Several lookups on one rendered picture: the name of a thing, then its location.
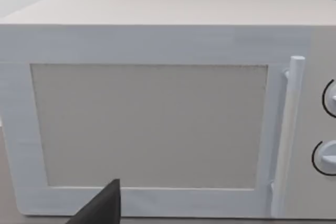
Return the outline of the pale microwave oven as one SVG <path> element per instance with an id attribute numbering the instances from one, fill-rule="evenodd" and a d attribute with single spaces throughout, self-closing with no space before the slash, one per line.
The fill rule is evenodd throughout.
<path id="1" fill-rule="evenodd" d="M 42 0 L 1 24 L 310 28 L 284 211 L 277 219 L 336 219 L 336 177 L 319 174 L 311 163 L 320 141 L 336 140 L 336 119 L 321 101 L 327 83 L 336 81 L 335 0 Z"/>

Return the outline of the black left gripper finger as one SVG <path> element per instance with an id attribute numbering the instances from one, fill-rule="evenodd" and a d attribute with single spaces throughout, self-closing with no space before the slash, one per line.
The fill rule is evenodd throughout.
<path id="1" fill-rule="evenodd" d="M 120 179 L 114 179 L 65 224 L 120 224 Z"/>

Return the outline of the pale microwave door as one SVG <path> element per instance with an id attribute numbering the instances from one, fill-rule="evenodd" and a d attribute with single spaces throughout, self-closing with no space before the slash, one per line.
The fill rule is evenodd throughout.
<path id="1" fill-rule="evenodd" d="M 118 178 L 125 217 L 269 217 L 310 32 L 1 24 L 19 212 L 73 215 Z"/>

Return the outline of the white microwave knob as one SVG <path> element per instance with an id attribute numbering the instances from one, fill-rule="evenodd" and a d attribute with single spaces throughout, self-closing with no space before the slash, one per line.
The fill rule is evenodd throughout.
<path id="1" fill-rule="evenodd" d="M 336 177 L 336 140 L 320 141 L 311 154 L 313 168 L 326 177 Z"/>
<path id="2" fill-rule="evenodd" d="M 336 119 L 336 81 L 331 79 L 322 91 L 322 107 L 332 118 Z"/>

